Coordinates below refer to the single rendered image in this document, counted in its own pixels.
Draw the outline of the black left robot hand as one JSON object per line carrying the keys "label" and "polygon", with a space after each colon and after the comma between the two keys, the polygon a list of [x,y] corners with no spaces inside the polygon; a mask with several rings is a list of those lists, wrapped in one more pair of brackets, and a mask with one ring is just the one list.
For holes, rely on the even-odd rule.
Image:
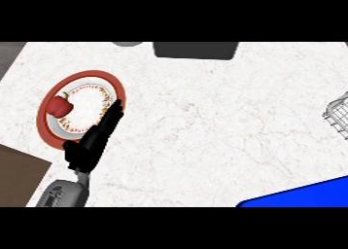
{"label": "black left robot hand", "polygon": [[123,102],[117,99],[100,124],[91,127],[80,140],[64,142],[66,161],[70,163],[69,169],[82,173],[89,173],[94,170],[123,115]]}

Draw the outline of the blue tray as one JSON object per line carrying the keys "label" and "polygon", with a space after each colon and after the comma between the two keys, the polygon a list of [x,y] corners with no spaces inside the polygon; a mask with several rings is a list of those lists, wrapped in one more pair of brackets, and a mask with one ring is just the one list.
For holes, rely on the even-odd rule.
{"label": "blue tray", "polygon": [[348,207],[348,176],[243,200],[239,207]]}

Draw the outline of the white patterned plate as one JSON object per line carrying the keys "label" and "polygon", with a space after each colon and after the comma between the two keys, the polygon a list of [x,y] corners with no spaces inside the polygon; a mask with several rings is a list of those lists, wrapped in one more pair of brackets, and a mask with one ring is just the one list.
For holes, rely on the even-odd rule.
{"label": "white patterned plate", "polygon": [[113,85],[98,77],[86,77],[70,82],[58,91],[74,105],[64,118],[46,115],[46,123],[52,133],[63,139],[77,140],[97,125],[117,99]]}

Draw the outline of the red bell pepper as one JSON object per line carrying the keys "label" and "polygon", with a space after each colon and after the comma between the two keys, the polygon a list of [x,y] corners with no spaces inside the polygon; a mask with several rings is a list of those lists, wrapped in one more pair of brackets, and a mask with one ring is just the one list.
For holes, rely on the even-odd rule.
{"label": "red bell pepper", "polygon": [[69,97],[69,95],[55,96],[48,103],[46,113],[57,119],[64,118],[74,108],[74,105],[69,101]]}

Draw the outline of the red round placemat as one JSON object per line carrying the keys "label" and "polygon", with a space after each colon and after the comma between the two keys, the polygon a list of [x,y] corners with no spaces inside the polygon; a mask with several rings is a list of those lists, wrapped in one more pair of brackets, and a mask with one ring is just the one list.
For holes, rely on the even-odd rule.
{"label": "red round placemat", "polygon": [[86,77],[101,78],[107,81],[108,86],[113,88],[114,93],[117,94],[117,99],[122,101],[122,105],[125,105],[125,87],[117,79],[117,77],[106,71],[101,70],[86,70],[72,74],[57,85],[51,88],[49,92],[45,95],[42,103],[39,105],[38,116],[36,116],[36,127],[39,136],[43,142],[58,150],[63,150],[63,144],[67,141],[66,138],[60,137],[51,130],[46,122],[46,106],[51,99],[57,96],[60,90],[69,86],[69,84]]}

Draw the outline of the brown wooden cabinet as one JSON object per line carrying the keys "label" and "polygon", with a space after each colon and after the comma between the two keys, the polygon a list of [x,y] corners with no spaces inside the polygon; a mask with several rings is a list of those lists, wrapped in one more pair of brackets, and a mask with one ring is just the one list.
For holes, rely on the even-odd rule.
{"label": "brown wooden cabinet", "polygon": [[0,207],[26,207],[51,162],[0,145]]}

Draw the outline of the dark grey appliance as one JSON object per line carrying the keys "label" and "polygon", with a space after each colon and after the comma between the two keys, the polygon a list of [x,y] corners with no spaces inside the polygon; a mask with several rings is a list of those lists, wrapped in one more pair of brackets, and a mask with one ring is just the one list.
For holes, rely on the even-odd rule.
{"label": "dark grey appliance", "polygon": [[231,60],[237,42],[154,42],[156,57]]}

